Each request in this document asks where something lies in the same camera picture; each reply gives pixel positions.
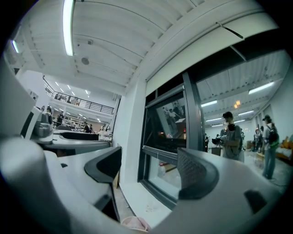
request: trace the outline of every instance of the glass pane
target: glass pane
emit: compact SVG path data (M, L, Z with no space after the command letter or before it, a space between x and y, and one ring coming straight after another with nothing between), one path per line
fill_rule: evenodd
M288 184L292 170L286 162L292 152L281 143L293 139L288 111L293 100L292 71L289 55L280 50L197 82L206 152L242 161L264 177L273 178L273 183ZM272 127L269 122L279 134L273 152L266 135L270 132L267 126ZM278 186L281 192L285 188Z
M144 145L173 153L178 147L186 147L183 93L148 108Z
M181 179L175 165L151 157L149 181L168 195L178 199Z

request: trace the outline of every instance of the smoke detector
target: smoke detector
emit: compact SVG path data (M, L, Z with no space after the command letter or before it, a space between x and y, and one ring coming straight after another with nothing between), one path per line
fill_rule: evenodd
M84 65L89 65L89 61L88 61L88 58L86 58L86 57L83 57L82 59L81 59L81 62L84 64Z

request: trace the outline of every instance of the floor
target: floor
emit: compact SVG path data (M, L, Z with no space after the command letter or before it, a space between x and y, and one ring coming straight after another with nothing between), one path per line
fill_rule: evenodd
M127 201L125 200L122 194L120 187L118 188L113 187L113 190L114 190L116 206L117 206L119 217L120 217L120 222L122 222L123 219L129 216L134 216L134 214L132 213L131 209L129 208L127 204Z
M245 151L244 152L244 163L248 165L255 172L262 174L263 172L263 162L256 157L256 152ZM284 193L288 184L290 183L293 173L293 166L290 166L283 160L276 158L276 167L274 170L273 178L270 182L281 192ZM167 183L171 183L174 186L178 187L181 184L179 179L180 175L178 170L172 170L167 172L162 179ZM114 188L114 195L116 199L116 205L119 212L120 220L129 216L134 216L131 209L128 207L128 204L120 190L120 188Z

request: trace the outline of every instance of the white ceiling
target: white ceiling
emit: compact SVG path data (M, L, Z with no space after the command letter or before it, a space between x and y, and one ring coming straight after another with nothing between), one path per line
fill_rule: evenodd
M53 75L60 83L81 89L100 88L125 95L130 84L147 80L203 32L218 27L216 21L228 22L238 15L263 11L251 0L238 0L245 2L238 8L234 2L77 0L72 28L74 56L67 56L63 0L39 0L21 22L15 38L20 54L10 50L17 60L11 65ZM228 11L230 3L233 8ZM212 11L221 13L210 17ZM81 62L83 57L89 65Z
M277 51L255 60L244 62L197 83L202 103L217 100L217 104L202 108L204 119L221 118L230 111L234 120L251 119L275 94L287 74L291 59L286 51ZM248 94L248 91L274 81L271 87ZM236 101L241 105L234 108ZM254 111L238 116L240 113ZM222 123L223 119L205 122L206 126Z

